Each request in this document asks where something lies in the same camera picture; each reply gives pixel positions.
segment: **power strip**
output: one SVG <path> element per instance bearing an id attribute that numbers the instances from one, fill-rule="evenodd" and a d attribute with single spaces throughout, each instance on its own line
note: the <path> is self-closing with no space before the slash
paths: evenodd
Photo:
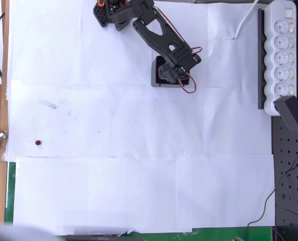
<path id="1" fill-rule="evenodd" d="M 264 48 L 266 101 L 269 115 L 279 115 L 274 101 L 285 95 L 295 95 L 296 84 L 296 6 L 291 1 L 274 0 L 264 10 Z"/>

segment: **power plug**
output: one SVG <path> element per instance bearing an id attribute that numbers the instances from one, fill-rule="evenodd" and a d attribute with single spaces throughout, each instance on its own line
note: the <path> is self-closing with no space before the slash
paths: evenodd
<path id="1" fill-rule="evenodd" d="M 274 101 L 275 109 L 290 132 L 298 132 L 298 100 L 295 96 L 283 96 Z"/>
<path id="2" fill-rule="evenodd" d="M 269 115 L 279 115 L 274 101 L 296 96 L 296 6 L 291 1 L 274 0 L 264 10 L 266 101 Z"/>

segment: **robotic arm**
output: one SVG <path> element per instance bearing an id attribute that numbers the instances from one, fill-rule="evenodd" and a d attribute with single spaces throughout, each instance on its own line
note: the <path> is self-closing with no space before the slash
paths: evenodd
<path id="1" fill-rule="evenodd" d="M 153 0 L 98 0 L 93 12 L 102 27 L 113 23 L 117 31 L 125 28 L 131 19 L 137 18 L 133 22 L 134 29 L 161 55 L 152 64 L 152 86 L 170 87 L 179 84 L 183 88 L 189 84 L 189 72 L 201 62 L 201 58 L 193 53 L 171 23 L 170 26 L 160 9 L 154 7 Z M 162 35 L 147 28 L 155 19 L 161 26 Z"/>

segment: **perforated metal plate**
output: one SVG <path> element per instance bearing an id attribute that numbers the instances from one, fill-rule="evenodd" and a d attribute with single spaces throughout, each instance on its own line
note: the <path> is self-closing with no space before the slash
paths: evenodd
<path id="1" fill-rule="evenodd" d="M 298 44 L 298 1 L 295 1 L 295 4 L 297 6 Z M 280 117 L 273 117 L 272 120 L 275 183 L 277 184 L 282 174 L 291 167 L 298 155 L 298 133 L 288 131 Z M 283 228 L 282 231 L 287 237 L 285 240 L 295 239 L 298 236 L 298 167 L 283 177 L 275 192 L 275 200 L 276 225 Z"/>

